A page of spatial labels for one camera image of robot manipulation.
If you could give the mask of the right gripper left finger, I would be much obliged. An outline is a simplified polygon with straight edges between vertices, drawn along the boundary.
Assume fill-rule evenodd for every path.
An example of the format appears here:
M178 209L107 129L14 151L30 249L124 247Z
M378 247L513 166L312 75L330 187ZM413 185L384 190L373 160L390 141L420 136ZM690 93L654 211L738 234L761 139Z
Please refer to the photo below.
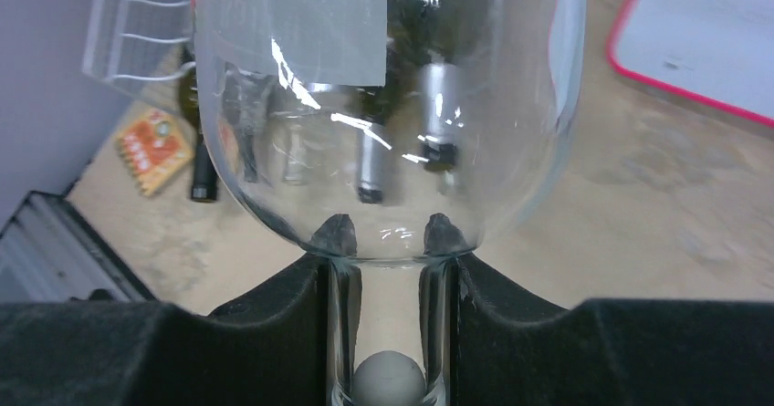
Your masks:
M144 301L1 308L4 405L321 405L321 260L304 255L208 316Z

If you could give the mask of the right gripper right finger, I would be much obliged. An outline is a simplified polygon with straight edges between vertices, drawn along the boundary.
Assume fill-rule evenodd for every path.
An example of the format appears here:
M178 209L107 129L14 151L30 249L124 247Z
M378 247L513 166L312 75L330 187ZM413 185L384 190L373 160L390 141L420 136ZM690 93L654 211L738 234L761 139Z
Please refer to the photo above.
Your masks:
M593 298L565 309L458 262L461 405L770 405L773 306Z

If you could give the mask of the clear square glass bottle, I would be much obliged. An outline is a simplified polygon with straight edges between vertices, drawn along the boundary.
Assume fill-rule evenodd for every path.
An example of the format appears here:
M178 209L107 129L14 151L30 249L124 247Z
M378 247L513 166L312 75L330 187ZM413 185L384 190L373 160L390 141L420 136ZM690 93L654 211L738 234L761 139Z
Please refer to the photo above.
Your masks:
M282 181L289 185L303 185L308 181L309 163L305 127L299 119L286 123L288 148Z

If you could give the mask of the dark bottle brown label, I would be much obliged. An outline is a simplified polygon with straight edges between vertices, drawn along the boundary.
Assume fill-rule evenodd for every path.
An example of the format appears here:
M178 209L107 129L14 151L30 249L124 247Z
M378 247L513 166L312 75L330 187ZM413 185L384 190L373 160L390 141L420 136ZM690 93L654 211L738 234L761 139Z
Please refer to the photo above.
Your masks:
M384 155L391 145L384 139L389 100L385 87L364 87L358 91L359 116L367 123L358 135L356 190L361 203L384 200Z

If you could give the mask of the dark bottle white label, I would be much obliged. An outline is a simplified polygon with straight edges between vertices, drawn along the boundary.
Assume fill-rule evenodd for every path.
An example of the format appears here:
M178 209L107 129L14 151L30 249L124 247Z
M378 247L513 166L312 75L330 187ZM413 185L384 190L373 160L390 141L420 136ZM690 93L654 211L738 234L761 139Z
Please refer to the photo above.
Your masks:
M198 103L194 55L189 47L183 46L180 54L180 62L181 67L186 64L192 64L180 78L177 89L180 112L195 132L192 160L193 173L189 199L196 203L213 203L218 199L219 178L204 142Z

